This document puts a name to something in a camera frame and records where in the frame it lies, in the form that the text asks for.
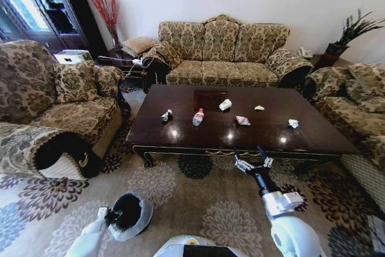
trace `white box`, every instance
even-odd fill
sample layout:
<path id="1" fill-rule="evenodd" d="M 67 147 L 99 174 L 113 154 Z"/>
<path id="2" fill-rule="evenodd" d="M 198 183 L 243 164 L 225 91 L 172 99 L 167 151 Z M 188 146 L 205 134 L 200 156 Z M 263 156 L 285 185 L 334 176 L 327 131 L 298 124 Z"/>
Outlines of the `white box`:
<path id="1" fill-rule="evenodd" d="M 92 60 L 89 51 L 82 51 L 76 49 L 66 49 L 58 54 L 54 54 L 55 58 L 59 63 L 71 64 L 71 63 L 80 63 L 85 60 Z"/>

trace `potted plant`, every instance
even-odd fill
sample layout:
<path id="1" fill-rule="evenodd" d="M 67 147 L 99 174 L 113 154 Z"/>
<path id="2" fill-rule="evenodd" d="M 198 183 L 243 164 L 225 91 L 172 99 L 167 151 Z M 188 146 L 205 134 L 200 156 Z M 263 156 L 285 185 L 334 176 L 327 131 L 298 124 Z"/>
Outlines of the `potted plant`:
<path id="1" fill-rule="evenodd" d="M 315 64 L 315 70 L 320 69 L 321 67 L 332 66 L 338 60 L 341 54 L 343 54 L 349 48 L 348 43 L 353 39 L 371 30 L 385 27 L 385 25 L 381 25 L 385 22 L 385 19 L 365 19 L 372 12 L 373 11 L 362 15 L 361 9 L 358 9 L 358 18 L 356 21 L 354 21 L 353 16 L 349 16 L 346 19 L 346 22 L 343 25 L 342 37 L 340 40 L 334 43 L 329 43 L 325 53 Z"/>

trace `sofa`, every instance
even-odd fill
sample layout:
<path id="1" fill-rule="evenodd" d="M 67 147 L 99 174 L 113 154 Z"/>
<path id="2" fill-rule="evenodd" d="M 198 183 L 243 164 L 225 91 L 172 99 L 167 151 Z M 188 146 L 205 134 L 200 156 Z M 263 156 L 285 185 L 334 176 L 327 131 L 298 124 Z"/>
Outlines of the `sofa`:
<path id="1" fill-rule="evenodd" d="M 295 87 L 312 65 L 282 48 L 289 28 L 219 15 L 203 23 L 161 22 L 159 43 L 143 54 L 157 83 Z"/>
<path id="2" fill-rule="evenodd" d="M 131 110 L 118 88 L 124 74 L 92 61 L 58 64 L 30 40 L 0 44 L 0 71 L 0 173 L 74 179 L 98 174 Z M 82 95 L 65 91 L 85 79 L 90 85 Z"/>
<path id="3" fill-rule="evenodd" d="M 361 151 L 341 161 L 385 212 L 385 65 L 319 69 L 303 94 Z"/>

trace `vase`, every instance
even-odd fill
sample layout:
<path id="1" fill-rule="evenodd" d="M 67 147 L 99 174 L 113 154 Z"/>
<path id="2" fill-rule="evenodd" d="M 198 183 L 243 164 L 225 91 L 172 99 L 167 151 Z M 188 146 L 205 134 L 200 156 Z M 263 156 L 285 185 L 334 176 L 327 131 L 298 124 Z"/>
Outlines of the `vase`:
<path id="1" fill-rule="evenodd" d="M 349 46 L 347 45 L 329 43 L 325 53 L 321 55 L 317 63 L 314 65 L 314 70 L 320 69 L 322 67 L 333 66 L 341 54 L 343 54 L 348 48 Z"/>
<path id="2" fill-rule="evenodd" d="M 122 44 L 119 41 L 118 34 L 116 32 L 116 28 L 111 29 L 109 31 L 112 37 L 112 45 L 116 51 L 121 51 L 122 50 Z"/>

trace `glossy tabletop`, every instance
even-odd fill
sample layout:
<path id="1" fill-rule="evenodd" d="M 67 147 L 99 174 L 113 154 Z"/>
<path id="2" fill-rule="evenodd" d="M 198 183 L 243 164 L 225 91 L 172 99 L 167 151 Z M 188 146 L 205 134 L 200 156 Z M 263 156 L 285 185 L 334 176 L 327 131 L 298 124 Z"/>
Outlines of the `glossy tabletop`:
<path id="1" fill-rule="evenodd" d="M 224 99 L 232 107 L 222 112 Z M 257 105 L 264 111 L 255 111 Z M 193 126 L 202 107 L 205 117 Z M 161 121 L 167 109 L 173 118 Z M 240 126 L 235 116 L 247 117 Z M 288 120 L 299 121 L 297 129 Z M 312 153 L 359 153 L 357 149 L 296 90 L 288 88 L 202 87 L 152 85 L 128 134 L 139 146 L 197 147 L 205 149 L 265 150 Z"/>

